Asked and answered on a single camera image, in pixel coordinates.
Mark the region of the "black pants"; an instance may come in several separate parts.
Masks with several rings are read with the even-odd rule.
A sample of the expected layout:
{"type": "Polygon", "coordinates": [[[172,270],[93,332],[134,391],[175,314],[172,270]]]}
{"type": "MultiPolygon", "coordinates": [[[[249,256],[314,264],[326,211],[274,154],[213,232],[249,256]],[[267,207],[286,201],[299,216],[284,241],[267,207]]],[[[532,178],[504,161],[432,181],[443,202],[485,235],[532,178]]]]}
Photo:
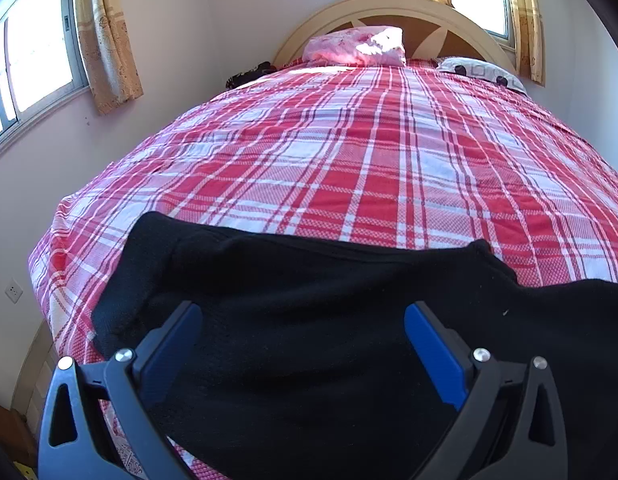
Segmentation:
{"type": "Polygon", "coordinates": [[[423,301],[471,347],[547,359],[573,479],[618,479],[618,284],[526,287],[484,240],[402,250],[134,224],[94,308],[105,358],[183,301],[204,323],[150,414],[232,479],[405,479],[454,420],[403,328],[423,301]]]}

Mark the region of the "red plaid bed sheet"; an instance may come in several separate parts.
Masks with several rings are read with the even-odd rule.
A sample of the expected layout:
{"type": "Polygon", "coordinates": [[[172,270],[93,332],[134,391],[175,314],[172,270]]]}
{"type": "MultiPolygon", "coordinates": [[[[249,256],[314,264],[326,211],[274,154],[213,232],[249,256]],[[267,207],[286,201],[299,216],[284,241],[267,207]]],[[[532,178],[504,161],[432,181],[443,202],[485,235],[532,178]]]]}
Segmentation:
{"type": "Polygon", "coordinates": [[[310,67],[193,107],[64,197],[29,258],[58,351],[156,210],[244,231],[408,249],[482,238],[525,285],[618,283],[618,173],[527,96],[397,67],[310,67]]]}

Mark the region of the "white black-dotted pillow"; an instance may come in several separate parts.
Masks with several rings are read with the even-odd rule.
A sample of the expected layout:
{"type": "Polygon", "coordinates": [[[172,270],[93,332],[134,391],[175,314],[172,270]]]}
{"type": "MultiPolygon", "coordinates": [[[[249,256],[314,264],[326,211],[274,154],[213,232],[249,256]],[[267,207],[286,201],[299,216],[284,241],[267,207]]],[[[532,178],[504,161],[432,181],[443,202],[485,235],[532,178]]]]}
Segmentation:
{"type": "Polygon", "coordinates": [[[463,58],[463,56],[439,58],[437,70],[442,73],[488,81],[514,92],[527,94],[524,84],[518,77],[496,64],[480,61],[476,58],[463,58]]]}

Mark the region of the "side window right curtain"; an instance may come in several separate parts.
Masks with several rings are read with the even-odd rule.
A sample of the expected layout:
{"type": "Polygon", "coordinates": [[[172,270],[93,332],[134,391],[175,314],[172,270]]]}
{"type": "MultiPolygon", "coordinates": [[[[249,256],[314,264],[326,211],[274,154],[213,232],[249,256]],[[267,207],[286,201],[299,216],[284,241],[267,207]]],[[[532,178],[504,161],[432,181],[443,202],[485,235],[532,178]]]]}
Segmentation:
{"type": "Polygon", "coordinates": [[[121,0],[74,0],[74,19],[96,110],[107,115],[143,96],[121,0]]]}

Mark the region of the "side window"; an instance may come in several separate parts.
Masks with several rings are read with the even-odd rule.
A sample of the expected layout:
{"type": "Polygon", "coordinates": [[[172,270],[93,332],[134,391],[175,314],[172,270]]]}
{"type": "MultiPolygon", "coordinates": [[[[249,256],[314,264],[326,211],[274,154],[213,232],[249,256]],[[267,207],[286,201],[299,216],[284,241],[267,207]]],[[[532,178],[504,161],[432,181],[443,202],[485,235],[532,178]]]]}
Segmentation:
{"type": "Polygon", "coordinates": [[[17,0],[0,24],[0,151],[87,85],[74,0],[17,0]]]}

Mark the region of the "pink floral pillow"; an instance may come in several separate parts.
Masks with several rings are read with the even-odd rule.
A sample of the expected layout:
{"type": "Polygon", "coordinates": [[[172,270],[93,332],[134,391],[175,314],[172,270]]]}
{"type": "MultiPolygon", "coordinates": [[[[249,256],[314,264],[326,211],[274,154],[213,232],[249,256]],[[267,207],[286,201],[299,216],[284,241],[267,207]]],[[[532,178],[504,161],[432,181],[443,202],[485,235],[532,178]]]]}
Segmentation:
{"type": "Polygon", "coordinates": [[[303,49],[303,62],[351,66],[407,65],[402,29],[362,26],[312,37],[303,49]]]}

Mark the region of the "beige wooden headboard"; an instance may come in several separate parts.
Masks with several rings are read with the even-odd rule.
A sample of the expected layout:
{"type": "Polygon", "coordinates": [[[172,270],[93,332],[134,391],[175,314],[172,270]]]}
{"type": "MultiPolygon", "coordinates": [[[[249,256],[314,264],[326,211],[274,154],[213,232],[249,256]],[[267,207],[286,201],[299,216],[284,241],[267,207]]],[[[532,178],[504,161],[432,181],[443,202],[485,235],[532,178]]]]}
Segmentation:
{"type": "Polygon", "coordinates": [[[402,29],[409,60],[465,56],[496,64],[514,75],[518,73],[510,56],[484,28],[433,0],[339,0],[302,22],[283,42],[272,64],[282,67],[300,58],[314,36],[381,25],[402,29]]]}

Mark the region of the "black object beside bed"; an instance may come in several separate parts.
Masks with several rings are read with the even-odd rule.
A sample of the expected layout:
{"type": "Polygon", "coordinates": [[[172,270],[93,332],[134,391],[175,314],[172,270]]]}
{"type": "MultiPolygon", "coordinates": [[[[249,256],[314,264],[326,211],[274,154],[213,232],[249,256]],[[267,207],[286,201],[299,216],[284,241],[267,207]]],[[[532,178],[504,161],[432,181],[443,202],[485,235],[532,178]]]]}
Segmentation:
{"type": "Polygon", "coordinates": [[[270,62],[262,62],[251,70],[246,70],[246,72],[232,75],[227,81],[225,81],[225,88],[228,90],[239,88],[240,86],[243,86],[243,84],[248,84],[248,82],[273,74],[276,71],[277,68],[270,62]]]}

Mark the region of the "white wall socket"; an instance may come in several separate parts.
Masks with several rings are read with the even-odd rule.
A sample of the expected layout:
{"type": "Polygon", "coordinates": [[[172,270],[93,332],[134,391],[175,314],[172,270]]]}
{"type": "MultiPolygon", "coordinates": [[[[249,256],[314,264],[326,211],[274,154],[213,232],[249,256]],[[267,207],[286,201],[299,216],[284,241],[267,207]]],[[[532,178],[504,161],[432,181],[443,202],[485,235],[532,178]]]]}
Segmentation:
{"type": "Polygon", "coordinates": [[[10,282],[6,286],[6,289],[4,290],[5,296],[13,304],[18,303],[23,293],[24,293],[24,290],[13,278],[10,280],[10,282]]]}

